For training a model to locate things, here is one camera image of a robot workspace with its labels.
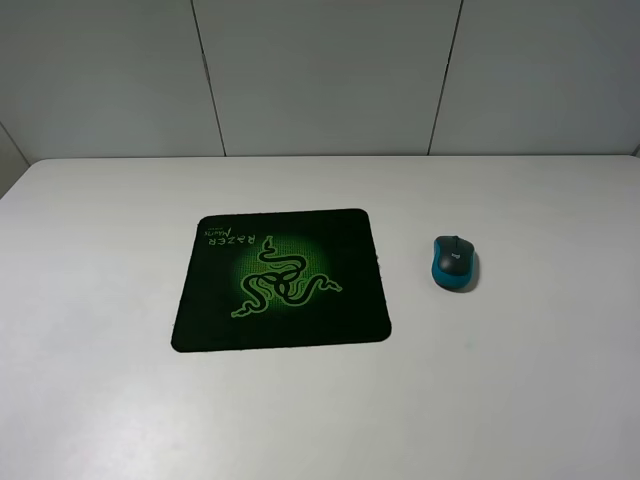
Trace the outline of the blue and grey computer mouse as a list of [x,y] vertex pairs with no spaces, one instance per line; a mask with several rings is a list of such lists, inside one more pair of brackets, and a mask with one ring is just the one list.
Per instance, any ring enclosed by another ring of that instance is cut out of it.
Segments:
[[456,235],[441,235],[433,242],[431,275],[446,290],[469,291],[477,282],[477,255],[473,243]]

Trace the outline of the black green Razer mouse pad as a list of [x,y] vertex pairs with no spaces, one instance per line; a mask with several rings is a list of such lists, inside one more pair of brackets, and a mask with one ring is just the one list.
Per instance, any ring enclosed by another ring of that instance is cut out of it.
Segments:
[[171,337],[176,351],[371,343],[391,331],[365,210],[199,222]]

